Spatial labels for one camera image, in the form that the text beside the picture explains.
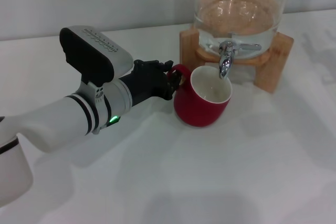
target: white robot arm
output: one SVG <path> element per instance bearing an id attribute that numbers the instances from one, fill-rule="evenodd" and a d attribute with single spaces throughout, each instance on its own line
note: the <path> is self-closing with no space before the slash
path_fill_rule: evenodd
<path id="1" fill-rule="evenodd" d="M 24 135 L 44 152 L 119 121 L 133 106 L 157 96 L 172 99 L 181 74 L 168 77 L 173 62 L 136 60 L 88 26 L 60 32 L 67 62 L 81 74 L 79 89 L 50 105 L 17 116 L 0 117 L 0 207 L 29 190 L 33 176 L 17 138 Z"/>

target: wooden dispenser stand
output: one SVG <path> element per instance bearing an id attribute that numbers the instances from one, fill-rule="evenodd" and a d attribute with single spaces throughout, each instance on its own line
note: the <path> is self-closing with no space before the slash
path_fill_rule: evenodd
<path id="1" fill-rule="evenodd" d="M 206 62 L 219 63 L 218 56 L 206 52 L 199 46 L 199 32 L 195 28 L 180 32 L 180 63 L 193 71 Z M 269 93 L 274 93 L 285 67 L 294 39 L 277 33 L 270 48 L 251 59 L 234 59 L 237 65 L 256 68 L 254 85 Z"/>

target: table surface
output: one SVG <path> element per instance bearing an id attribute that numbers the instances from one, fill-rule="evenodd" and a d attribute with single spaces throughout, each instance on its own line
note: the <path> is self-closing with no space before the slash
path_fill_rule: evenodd
<path id="1" fill-rule="evenodd" d="M 44 154 L 20 142 L 34 184 L 0 209 L 5 224 L 307 224 L 336 222 L 336 10 L 286 14 L 295 39 L 275 94 L 235 66 L 234 93 L 195 129 L 151 98 L 98 136 Z M 176 25 L 107 32 L 134 59 L 178 62 Z M 79 87 L 58 37 L 0 42 L 0 115 Z"/>

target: metal spigot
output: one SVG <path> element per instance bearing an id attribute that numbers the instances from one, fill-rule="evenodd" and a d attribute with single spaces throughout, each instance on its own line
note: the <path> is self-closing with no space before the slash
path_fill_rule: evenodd
<path id="1" fill-rule="evenodd" d="M 226 40 L 219 45 L 219 77 L 225 79 L 231 69 L 233 59 L 236 56 L 237 50 L 253 50 L 260 51 L 261 45 L 259 44 L 236 44 L 232 40 Z"/>

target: water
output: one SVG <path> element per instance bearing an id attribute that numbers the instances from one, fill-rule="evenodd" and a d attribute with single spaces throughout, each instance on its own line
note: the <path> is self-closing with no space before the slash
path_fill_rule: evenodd
<path id="1" fill-rule="evenodd" d="M 208 52 L 218 55 L 221 42 L 260 44 L 261 51 L 240 50 L 237 58 L 252 58 L 265 52 L 279 24 L 276 0 L 199 0 L 195 27 L 199 43 Z"/>

